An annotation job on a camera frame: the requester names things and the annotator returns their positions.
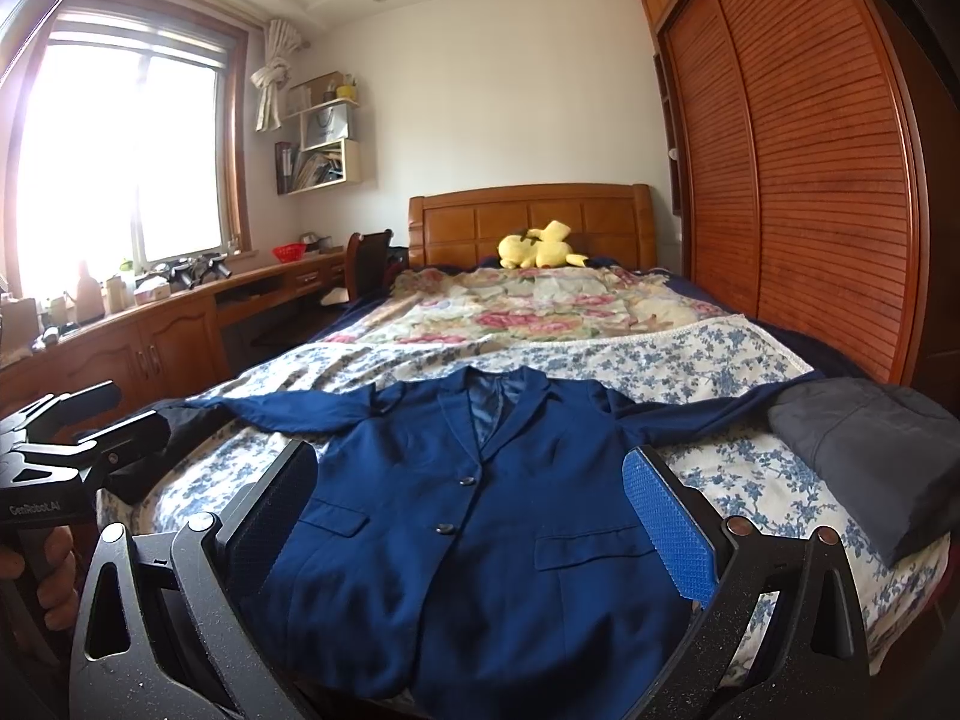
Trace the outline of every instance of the jacket pocket flap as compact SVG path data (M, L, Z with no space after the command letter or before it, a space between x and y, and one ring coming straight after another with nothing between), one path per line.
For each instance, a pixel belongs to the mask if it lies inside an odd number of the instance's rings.
M627 525L579 536L545 536L534 547L534 567L538 571L563 568L596 560L597 557L639 557L653 552L654 546L640 525Z
M366 525L369 517L363 512L354 512L344 506L312 498L306 511L301 514L301 522L308 522L325 531L339 533L340 536L355 536Z

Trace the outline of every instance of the headboard panel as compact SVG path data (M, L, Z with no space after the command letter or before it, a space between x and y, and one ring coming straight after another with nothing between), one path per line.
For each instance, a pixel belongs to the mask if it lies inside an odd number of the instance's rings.
M505 235L560 220L574 251L629 269L656 265L646 184L527 184L410 199L410 265L473 268Z

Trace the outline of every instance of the red basket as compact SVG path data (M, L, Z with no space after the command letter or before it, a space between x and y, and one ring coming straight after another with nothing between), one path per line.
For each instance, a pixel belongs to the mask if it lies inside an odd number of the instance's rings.
M282 263L294 263L304 259L306 244L287 244L284 247L277 247L273 250L274 256Z

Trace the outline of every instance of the wooden chair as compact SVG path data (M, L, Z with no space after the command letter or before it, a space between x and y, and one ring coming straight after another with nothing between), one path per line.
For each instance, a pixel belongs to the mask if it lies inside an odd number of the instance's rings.
M350 236L344 260L344 281L347 282L347 297L351 303L383 286L392 237L392 230L370 235L353 233Z

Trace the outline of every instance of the window frame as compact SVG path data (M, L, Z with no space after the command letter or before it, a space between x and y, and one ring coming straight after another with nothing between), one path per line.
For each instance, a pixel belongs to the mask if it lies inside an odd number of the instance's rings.
M214 32L223 35L232 41L232 47L227 50L227 66L222 74L223 88L218 88L218 166L217 180L222 197L218 208L222 218L221 227L227 239L235 238L241 251L251 250L250 221L247 211L246 172L244 167L244 96L246 93L247 76L247 47L250 33L241 26L232 25L210 16L202 11L165 0L66 0L67 5L81 4L85 7L96 7L102 4L104 11L116 9L117 6L128 7L151 15L157 15L178 22L191 25L202 31ZM10 290L14 296L22 298L20 282L20 264L17 251L16 234L16 185L19 170L20 153L23 143L23 130L27 117L30 93L43 55L46 52L47 40L54 28L56 12L51 15L43 28L37 33L34 40L37 42L34 50L27 58L24 79L17 97L16 109L13 113L13 127L11 128L10 149L7 156L7 174L4 186L4 250L6 276ZM184 255L198 252L184 252Z

